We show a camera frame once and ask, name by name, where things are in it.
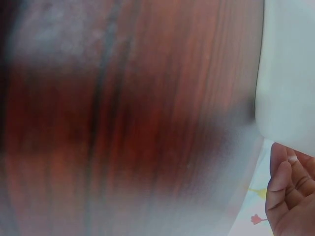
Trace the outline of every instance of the skin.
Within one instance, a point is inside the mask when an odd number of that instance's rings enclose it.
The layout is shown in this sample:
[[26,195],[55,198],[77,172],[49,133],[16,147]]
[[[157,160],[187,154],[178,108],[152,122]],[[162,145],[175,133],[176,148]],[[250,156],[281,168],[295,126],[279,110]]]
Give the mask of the skin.
[[265,211],[275,236],[315,235],[315,158],[273,144]]

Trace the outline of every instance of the reddish-brown wood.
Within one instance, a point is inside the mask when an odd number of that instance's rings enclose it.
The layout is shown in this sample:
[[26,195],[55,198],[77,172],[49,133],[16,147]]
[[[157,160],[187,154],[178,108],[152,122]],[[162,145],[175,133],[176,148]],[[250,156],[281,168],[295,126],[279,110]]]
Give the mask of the reddish-brown wood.
[[226,235],[258,157],[263,0],[15,2],[0,234]]

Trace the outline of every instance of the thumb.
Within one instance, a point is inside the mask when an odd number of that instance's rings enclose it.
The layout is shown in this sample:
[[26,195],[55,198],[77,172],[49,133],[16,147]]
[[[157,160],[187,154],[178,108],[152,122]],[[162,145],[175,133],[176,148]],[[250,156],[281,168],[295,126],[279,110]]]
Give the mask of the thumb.
[[268,184],[265,211],[273,230],[282,217],[289,212],[284,199],[285,189],[290,183],[291,172],[290,163],[282,162]]

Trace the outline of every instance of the finger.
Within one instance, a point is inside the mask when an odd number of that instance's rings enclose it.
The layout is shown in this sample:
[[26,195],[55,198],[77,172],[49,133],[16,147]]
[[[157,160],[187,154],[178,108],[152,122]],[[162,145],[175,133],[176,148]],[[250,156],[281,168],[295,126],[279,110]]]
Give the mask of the finger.
[[297,158],[299,159],[302,166],[307,170],[310,177],[315,179],[315,158],[296,151]]
[[276,170],[278,169],[280,163],[287,161],[286,147],[274,143],[271,146],[271,155],[270,155],[270,175],[273,176]]
[[292,149],[287,148],[287,156],[292,166],[292,182],[295,188],[307,197],[315,191],[315,181],[309,177],[309,173],[304,169]]
[[303,199],[303,195],[295,189],[292,181],[290,181],[288,187],[285,190],[285,203],[287,204],[289,210],[299,205]]
[[290,179],[291,165],[285,161],[279,165],[268,184],[265,211],[272,229],[289,211],[285,202],[285,189]]

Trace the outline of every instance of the red flower print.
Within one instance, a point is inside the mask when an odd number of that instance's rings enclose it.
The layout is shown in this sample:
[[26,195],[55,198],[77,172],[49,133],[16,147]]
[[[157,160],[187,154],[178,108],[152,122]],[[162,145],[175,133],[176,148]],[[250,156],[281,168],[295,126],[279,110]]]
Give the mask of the red flower print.
[[261,219],[257,214],[251,217],[251,221],[254,225],[259,224],[261,221],[266,221],[267,219]]

